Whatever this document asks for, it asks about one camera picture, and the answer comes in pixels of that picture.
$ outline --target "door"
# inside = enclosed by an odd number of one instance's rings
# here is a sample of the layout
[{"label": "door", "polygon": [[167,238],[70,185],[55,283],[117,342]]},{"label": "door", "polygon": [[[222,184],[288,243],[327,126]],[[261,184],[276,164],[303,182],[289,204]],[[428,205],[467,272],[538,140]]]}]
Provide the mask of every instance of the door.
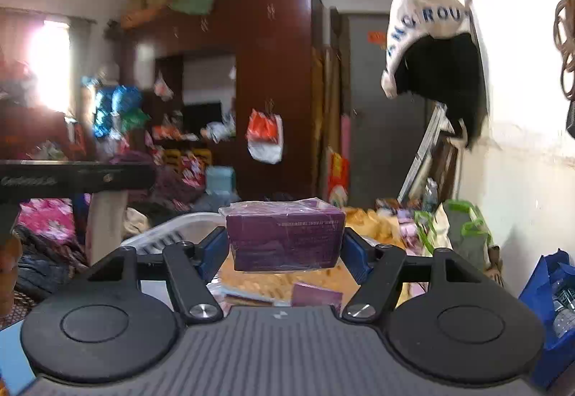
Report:
[{"label": "door", "polygon": [[388,15],[348,15],[350,47],[349,206],[396,198],[425,133],[425,99],[388,99],[381,88]]}]

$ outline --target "window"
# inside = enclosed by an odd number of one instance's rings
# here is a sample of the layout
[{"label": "window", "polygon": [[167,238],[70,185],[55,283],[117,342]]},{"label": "window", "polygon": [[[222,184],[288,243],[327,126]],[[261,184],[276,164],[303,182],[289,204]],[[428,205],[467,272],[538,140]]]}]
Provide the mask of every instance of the window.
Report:
[{"label": "window", "polygon": [[70,27],[45,21],[32,38],[30,67],[38,79],[42,104],[55,111],[70,107]]}]

